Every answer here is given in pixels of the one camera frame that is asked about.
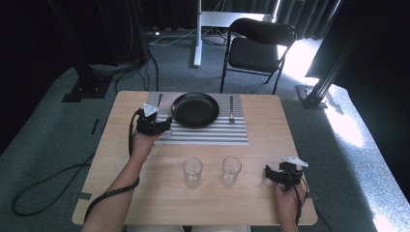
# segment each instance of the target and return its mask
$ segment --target cable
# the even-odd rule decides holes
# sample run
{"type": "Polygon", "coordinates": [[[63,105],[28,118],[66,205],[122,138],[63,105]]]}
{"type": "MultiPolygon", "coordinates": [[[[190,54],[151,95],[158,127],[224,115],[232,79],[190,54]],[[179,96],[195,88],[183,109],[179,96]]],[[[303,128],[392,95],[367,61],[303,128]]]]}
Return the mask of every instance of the cable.
{"type": "Polygon", "coordinates": [[[148,53],[150,53],[151,58],[153,58],[153,61],[154,61],[155,67],[156,67],[156,71],[157,71],[156,72],[156,74],[157,74],[157,78],[156,78],[156,80],[157,80],[157,91],[159,91],[160,90],[160,69],[158,67],[157,60],[155,59],[155,57],[151,53],[150,49],[148,49],[148,53]]]}
{"type": "Polygon", "coordinates": [[[223,39],[222,43],[216,43],[216,42],[212,42],[212,41],[204,40],[204,39],[202,39],[202,42],[204,42],[205,44],[209,44],[209,45],[226,46],[227,38],[224,37],[222,34],[218,34],[218,36],[223,39]]]}
{"type": "MultiPolygon", "coordinates": [[[[132,134],[133,132],[133,120],[135,119],[135,116],[137,115],[138,111],[135,111],[131,117],[131,121],[130,121],[130,127],[129,127],[129,154],[130,156],[132,155],[132,139],[134,136],[136,136],[138,134],[138,132],[136,134],[132,134]]],[[[105,200],[108,197],[135,189],[137,186],[139,185],[139,176],[136,179],[135,183],[133,185],[127,186],[127,187],[123,187],[123,188],[117,188],[115,190],[112,191],[108,191],[103,193],[102,195],[100,195],[99,197],[97,197],[95,200],[93,200],[93,202],[91,202],[91,204],[88,206],[87,212],[85,213],[85,217],[84,217],[84,221],[88,218],[88,216],[90,215],[91,211],[94,209],[94,207],[100,203],[101,201],[105,200]]]]}
{"type": "Polygon", "coordinates": [[[138,70],[138,75],[143,80],[143,86],[144,86],[145,91],[148,91],[147,88],[145,87],[145,77],[141,74],[141,69],[138,70]]]}
{"type": "Polygon", "coordinates": [[[93,71],[93,73],[98,74],[98,75],[115,75],[115,74],[119,74],[119,73],[129,73],[130,70],[134,69],[134,66],[129,66],[129,67],[125,67],[123,69],[119,69],[119,70],[115,70],[115,71],[105,71],[105,70],[98,70],[95,68],[91,68],[91,70],[93,71]]]}
{"type": "MultiPolygon", "coordinates": [[[[302,181],[304,181],[304,183],[305,183],[305,188],[307,189],[307,194],[308,194],[308,184],[307,184],[307,182],[305,181],[304,178],[302,178],[302,181]]],[[[307,196],[305,195],[305,200],[304,200],[304,202],[302,203],[302,205],[305,205],[305,201],[306,201],[306,200],[307,200],[307,196]]],[[[333,229],[332,229],[331,225],[328,223],[327,220],[325,220],[325,218],[324,218],[323,215],[319,212],[319,210],[317,210],[316,207],[314,207],[314,210],[315,210],[316,213],[323,219],[323,221],[325,222],[325,225],[328,227],[329,231],[333,232],[333,229]]]]}
{"type": "Polygon", "coordinates": [[[120,193],[135,189],[139,185],[139,177],[136,179],[136,182],[133,185],[124,187],[124,188],[118,188],[109,192],[104,193],[103,195],[97,197],[93,202],[91,202],[90,206],[87,209],[87,212],[85,213],[84,221],[88,218],[90,215],[91,211],[94,209],[94,207],[100,203],[102,200],[105,200],[108,197],[111,197],[113,195],[118,195],[120,193]]]}
{"type": "Polygon", "coordinates": [[[20,217],[30,217],[30,216],[33,216],[33,215],[37,215],[37,214],[39,214],[39,213],[42,213],[42,212],[44,212],[45,210],[49,209],[51,206],[53,206],[53,205],[57,202],[58,199],[60,199],[60,197],[64,194],[64,192],[67,190],[67,188],[68,188],[68,187],[70,186],[70,184],[73,182],[73,180],[74,180],[75,177],[79,174],[79,172],[82,170],[82,168],[83,168],[84,166],[90,166],[90,164],[88,164],[87,162],[88,162],[94,155],[95,155],[95,154],[93,154],[93,155],[91,155],[90,157],[88,157],[87,160],[86,160],[85,162],[83,162],[82,164],[76,164],[76,165],[67,167],[67,168],[65,168],[65,169],[63,169],[63,170],[61,170],[61,171],[58,171],[58,172],[52,174],[52,175],[49,176],[49,177],[46,177],[46,178],[44,178],[44,179],[42,179],[42,180],[40,180],[40,181],[38,181],[38,182],[36,182],[36,183],[31,184],[31,185],[28,186],[28,187],[22,189],[22,190],[15,196],[15,199],[13,200],[13,204],[12,204],[12,211],[13,211],[13,213],[14,213],[15,215],[17,215],[17,216],[20,216],[20,217]],[[78,170],[74,173],[74,175],[73,175],[72,178],[69,180],[69,182],[64,186],[63,190],[57,195],[56,198],[54,198],[54,200],[52,200],[52,201],[51,201],[50,203],[48,203],[46,206],[44,206],[43,208],[39,209],[38,211],[34,211],[34,212],[22,212],[22,211],[19,211],[19,210],[17,209],[17,201],[18,201],[18,199],[21,197],[21,195],[23,195],[24,193],[26,193],[28,190],[33,189],[33,188],[35,188],[35,187],[37,187],[37,186],[39,186],[39,185],[41,185],[41,184],[43,184],[43,183],[45,183],[45,182],[51,180],[52,178],[54,178],[54,177],[56,177],[56,176],[58,176],[58,175],[60,175],[60,174],[62,174],[62,173],[64,173],[64,172],[66,172],[66,171],[68,171],[68,170],[71,170],[71,169],[73,169],[73,168],[76,168],[76,167],[79,167],[78,170]]]}
{"type": "Polygon", "coordinates": [[[327,220],[325,220],[325,218],[324,218],[323,215],[319,212],[319,210],[317,210],[316,207],[314,207],[314,210],[316,211],[316,214],[318,214],[318,215],[323,219],[323,222],[325,222],[325,225],[328,227],[329,231],[333,232],[333,229],[332,229],[331,225],[328,223],[327,220]]]}
{"type": "Polygon", "coordinates": [[[262,14],[264,14],[263,5],[265,5],[265,0],[260,0],[259,1],[259,12],[262,13],[262,14]]]}
{"type": "MultiPolygon", "coordinates": [[[[213,12],[217,10],[217,7],[220,5],[220,3],[223,2],[222,8],[221,8],[221,12],[223,11],[224,5],[225,5],[225,0],[220,0],[217,5],[214,7],[213,12]]],[[[211,29],[209,29],[207,32],[202,33],[201,35],[206,35],[208,34],[214,27],[211,27],[211,29]]],[[[168,45],[172,45],[175,44],[177,42],[179,42],[180,40],[184,39],[184,38],[188,38],[190,34],[192,34],[194,31],[196,31],[197,28],[193,29],[192,31],[190,31],[189,33],[187,33],[187,35],[184,36],[164,36],[164,37],[160,37],[158,39],[156,39],[155,41],[149,43],[149,45],[156,45],[156,46],[168,46],[168,45]],[[163,39],[167,39],[167,38],[178,38],[177,40],[171,42],[171,43],[166,43],[166,44],[157,44],[157,42],[163,40],[163,39]]]]}
{"type": "Polygon", "coordinates": [[[124,73],[120,77],[118,77],[117,79],[112,79],[112,81],[115,81],[115,85],[114,85],[115,93],[118,94],[118,92],[119,92],[118,91],[118,83],[120,82],[120,80],[132,76],[132,75],[126,76],[126,74],[133,73],[135,71],[140,70],[144,65],[146,65],[150,61],[151,58],[152,58],[152,56],[150,56],[145,61],[140,61],[136,66],[131,66],[131,67],[128,67],[128,68],[124,69],[124,73]]]}
{"type": "Polygon", "coordinates": [[[147,91],[149,91],[150,85],[151,85],[151,77],[148,74],[148,65],[149,64],[147,63],[147,65],[145,66],[145,70],[144,70],[145,74],[147,75],[147,81],[148,81],[148,85],[147,85],[147,88],[146,88],[147,91]]]}
{"type": "Polygon", "coordinates": [[[285,166],[285,167],[286,167],[286,174],[289,177],[290,183],[292,183],[292,187],[296,192],[296,196],[298,197],[298,214],[296,215],[296,218],[295,218],[295,222],[298,225],[299,224],[299,219],[301,218],[301,215],[302,215],[302,206],[303,206],[303,204],[302,204],[302,200],[301,200],[301,197],[299,195],[299,192],[296,189],[295,183],[293,183],[292,177],[290,176],[289,168],[288,168],[288,166],[285,166]]]}

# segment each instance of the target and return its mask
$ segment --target fork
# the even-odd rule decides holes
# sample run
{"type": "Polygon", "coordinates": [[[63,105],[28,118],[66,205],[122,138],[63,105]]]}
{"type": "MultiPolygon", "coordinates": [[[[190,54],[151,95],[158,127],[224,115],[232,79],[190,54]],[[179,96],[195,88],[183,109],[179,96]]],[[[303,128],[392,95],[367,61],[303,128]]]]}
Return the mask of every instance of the fork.
{"type": "Polygon", "coordinates": [[[230,97],[230,116],[229,116],[229,124],[235,124],[235,118],[233,117],[233,97],[230,97]]]}
{"type": "Polygon", "coordinates": [[[162,105],[162,97],[163,97],[163,94],[160,94],[160,98],[159,98],[159,100],[158,100],[158,109],[161,108],[161,105],[162,105]]]}

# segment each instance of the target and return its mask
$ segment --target chair backrest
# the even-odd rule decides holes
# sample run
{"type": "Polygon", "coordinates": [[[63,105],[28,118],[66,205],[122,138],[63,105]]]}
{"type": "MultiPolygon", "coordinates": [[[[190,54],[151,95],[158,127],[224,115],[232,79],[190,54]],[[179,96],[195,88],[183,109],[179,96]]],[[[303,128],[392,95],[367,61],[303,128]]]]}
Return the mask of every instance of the chair backrest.
{"type": "Polygon", "coordinates": [[[260,44],[278,44],[287,47],[296,41],[297,35],[295,28],[290,25],[250,18],[239,18],[232,22],[228,31],[229,39],[233,32],[260,44]]]}

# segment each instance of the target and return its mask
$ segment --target empty glass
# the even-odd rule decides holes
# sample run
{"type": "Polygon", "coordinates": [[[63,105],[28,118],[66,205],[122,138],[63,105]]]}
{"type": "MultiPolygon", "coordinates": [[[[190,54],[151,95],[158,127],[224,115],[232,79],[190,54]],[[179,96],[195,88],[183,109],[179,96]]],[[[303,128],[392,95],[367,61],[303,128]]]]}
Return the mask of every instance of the empty glass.
{"type": "Polygon", "coordinates": [[[239,172],[242,169],[241,162],[233,157],[225,158],[222,163],[220,182],[225,186],[235,185],[239,172]]]}
{"type": "Polygon", "coordinates": [[[201,184],[202,162],[197,158],[189,158],[184,162],[185,184],[197,187],[201,184]]]}

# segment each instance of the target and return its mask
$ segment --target gray carpet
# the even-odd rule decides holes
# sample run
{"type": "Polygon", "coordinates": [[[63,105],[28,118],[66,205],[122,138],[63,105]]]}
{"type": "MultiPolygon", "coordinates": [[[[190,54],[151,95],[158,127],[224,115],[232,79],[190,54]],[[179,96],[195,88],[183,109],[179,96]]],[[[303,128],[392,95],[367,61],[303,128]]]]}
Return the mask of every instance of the gray carpet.
{"type": "MultiPolygon", "coordinates": [[[[193,43],[188,40],[169,46],[151,46],[159,64],[161,91],[219,91],[224,47],[205,43],[201,67],[196,69],[192,66],[193,43]]],[[[309,61],[300,62],[303,63],[298,66],[301,68],[309,61]]],[[[299,156],[309,163],[305,171],[310,191],[317,198],[315,207],[334,231],[408,231],[409,203],[348,93],[337,86],[330,91],[344,114],[332,107],[304,109],[295,86],[306,81],[302,76],[291,77],[292,71],[299,68],[289,67],[286,66],[277,95],[282,100],[299,156]]],[[[140,74],[124,75],[118,89],[143,91],[142,76],[145,88],[156,91],[153,60],[140,70],[140,74]]],[[[98,147],[116,96],[115,81],[104,99],[61,102],[76,80],[74,69],[56,79],[30,120],[0,157],[0,231],[79,231],[80,226],[72,223],[72,214],[87,168],[80,171],[61,198],[41,214],[18,217],[12,212],[13,199],[21,189],[70,165],[85,162],[98,147]]],[[[264,80],[264,77],[249,78],[247,74],[229,74],[224,93],[270,94],[273,82],[265,85],[264,80]]],[[[19,198],[17,208],[26,213],[38,211],[57,196],[75,171],[29,190],[19,198]]],[[[253,226],[252,230],[279,231],[279,228],[253,226]]],[[[300,230],[328,231],[322,218],[312,226],[301,226],[300,230]]]]}

